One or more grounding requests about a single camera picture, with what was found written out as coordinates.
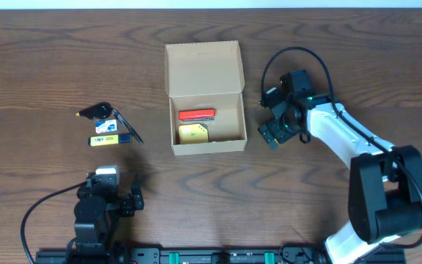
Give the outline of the yellow highlighter dark cap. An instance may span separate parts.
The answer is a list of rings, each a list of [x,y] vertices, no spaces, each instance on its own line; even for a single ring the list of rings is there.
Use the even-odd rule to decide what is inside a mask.
[[[88,145],[91,147],[99,147],[113,144],[131,143],[132,137],[128,133],[111,134],[105,136],[91,136],[88,138]]]

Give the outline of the yellow sticky note pad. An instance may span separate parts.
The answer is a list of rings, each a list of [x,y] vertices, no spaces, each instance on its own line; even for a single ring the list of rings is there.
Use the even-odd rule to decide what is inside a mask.
[[[209,141],[208,129],[204,124],[194,123],[179,126],[180,144],[201,144]]]

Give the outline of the red stapler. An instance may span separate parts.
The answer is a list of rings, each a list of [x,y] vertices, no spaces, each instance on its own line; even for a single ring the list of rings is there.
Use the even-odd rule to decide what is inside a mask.
[[[215,118],[216,110],[214,109],[196,109],[180,111],[178,119],[181,121],[199,121],[199,120],[213,120]]]

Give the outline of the cardboard box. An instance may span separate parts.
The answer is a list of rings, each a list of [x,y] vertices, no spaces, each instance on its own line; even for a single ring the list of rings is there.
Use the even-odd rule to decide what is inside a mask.
[[[243,151],[247,143],[239,43],[220,41],[165,45],[171,148],[176,156]],[[180,111],[216,110],[213,120],[181,121]],[[180,144],[179,126],[204,124],[209,141]]]

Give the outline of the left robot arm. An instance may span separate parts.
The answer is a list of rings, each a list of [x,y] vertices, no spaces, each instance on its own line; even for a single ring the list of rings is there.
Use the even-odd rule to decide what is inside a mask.
[[[133,217],[137,210],[144,209],[139,176],[134,177],[128,194],[118,194],[118,183],[115,174],[90,172],[86,185],[77,190],[75,244],[82,256],[109,256],[119,219]]]

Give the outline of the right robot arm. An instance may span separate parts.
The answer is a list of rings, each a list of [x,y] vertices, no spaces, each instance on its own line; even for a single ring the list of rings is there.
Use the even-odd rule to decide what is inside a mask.
[[[349,170],[349,221],[308,257],[311,263],[383,260],[407,249],[395,241],[422,232],[422,157],[411,145],[397,147],[350,116],[333,92],[317,94],[305,70],[262,90],[261,105],[273,118],[258,128],[273,149],[294,136],[324,142]],[[415,248],[422,244],[411,243]]]

